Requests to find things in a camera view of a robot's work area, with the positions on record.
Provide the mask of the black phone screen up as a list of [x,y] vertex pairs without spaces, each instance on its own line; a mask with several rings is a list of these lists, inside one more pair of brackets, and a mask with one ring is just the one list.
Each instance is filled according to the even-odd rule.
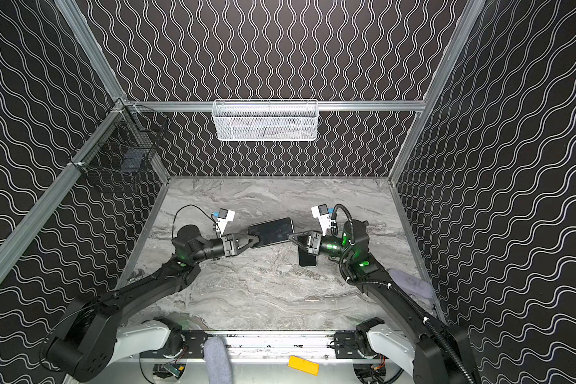
[[294,224],[291,218],[275,219],[253,224],[247,228],[247,233],[259,239],[254,248],[273,246],[289,241],[294,233]]

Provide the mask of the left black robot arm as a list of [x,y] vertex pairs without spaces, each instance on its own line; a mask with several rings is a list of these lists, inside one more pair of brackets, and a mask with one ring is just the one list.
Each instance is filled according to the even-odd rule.
[[237,256],[257,245],[259,237],[234,233],[206,239],[196,225],[186,225],[171,242],[171,258],[151,275],[88,301],[75,299],[43,341],[41,361],[80,382],[95,378],[110,364],[118,328],[126,320],[190,286],[201,272],[201,262]]

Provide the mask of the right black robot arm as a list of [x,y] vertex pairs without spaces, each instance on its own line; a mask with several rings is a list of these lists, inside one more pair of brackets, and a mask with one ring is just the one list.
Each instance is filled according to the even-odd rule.
[[467,332],[447,326],[421,307],[369,250],[367,222],[346,222],[340,235],[311,230],[289,240],[313,256],[337,262],[345,283],[374,299],[399,331],[371,320],[361,327],[364,356],[382,355],[416,383],[480,383]]

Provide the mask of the light teal phone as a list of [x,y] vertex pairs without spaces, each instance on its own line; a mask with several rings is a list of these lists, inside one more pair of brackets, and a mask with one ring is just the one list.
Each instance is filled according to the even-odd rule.
[[299,248],[299,265],[301,267],[316,267],[318,265],[317,256],[310,253],[307,248]]

